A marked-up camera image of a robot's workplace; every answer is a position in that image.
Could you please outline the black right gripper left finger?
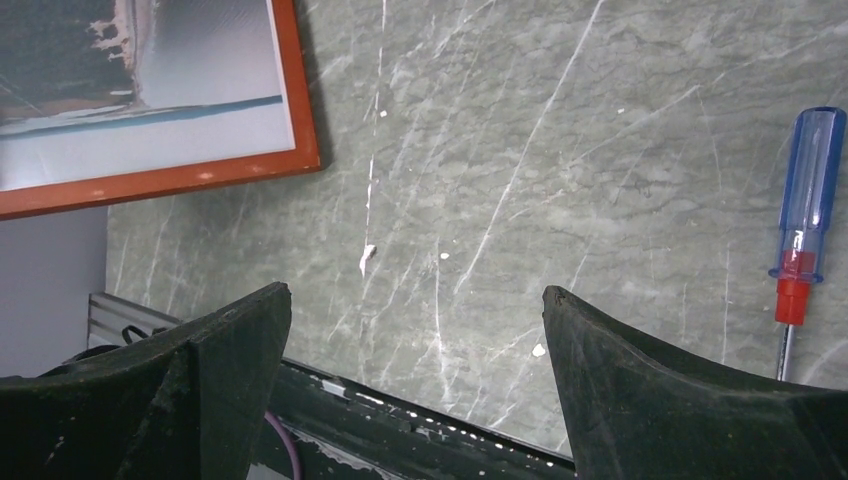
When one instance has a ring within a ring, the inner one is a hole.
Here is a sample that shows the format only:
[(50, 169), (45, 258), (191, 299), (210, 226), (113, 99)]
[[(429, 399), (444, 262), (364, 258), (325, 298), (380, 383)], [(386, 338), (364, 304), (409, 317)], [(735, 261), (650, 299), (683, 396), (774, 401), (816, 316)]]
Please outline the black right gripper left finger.
[(269, 284), (202, 318), (1, 381), (5, 479), (243, 479), (291, 327)]

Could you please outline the blue red screwdriver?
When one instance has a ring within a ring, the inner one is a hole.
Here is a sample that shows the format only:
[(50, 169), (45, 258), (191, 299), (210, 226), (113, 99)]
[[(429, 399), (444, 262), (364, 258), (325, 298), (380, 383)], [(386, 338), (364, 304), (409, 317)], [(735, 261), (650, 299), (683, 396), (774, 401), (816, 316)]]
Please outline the blue red screwdriver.
[(825, 236), (830, 228), (847, 113), (819, 106), (802, 111), (793, 126), (774, 267), (774, 319), (783, 326), (775, 377), (790, 377), (795, 330), (805, 321), (812, 286), (823, 281)]

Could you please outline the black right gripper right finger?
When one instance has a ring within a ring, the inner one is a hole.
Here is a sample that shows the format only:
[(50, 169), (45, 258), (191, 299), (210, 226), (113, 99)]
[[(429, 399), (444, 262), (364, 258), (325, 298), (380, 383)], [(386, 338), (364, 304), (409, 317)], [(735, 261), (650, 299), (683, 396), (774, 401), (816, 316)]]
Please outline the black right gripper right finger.
[(843, 479), (847, 395), (724, 366), (563, 287), (543, 323), (581, 479)]

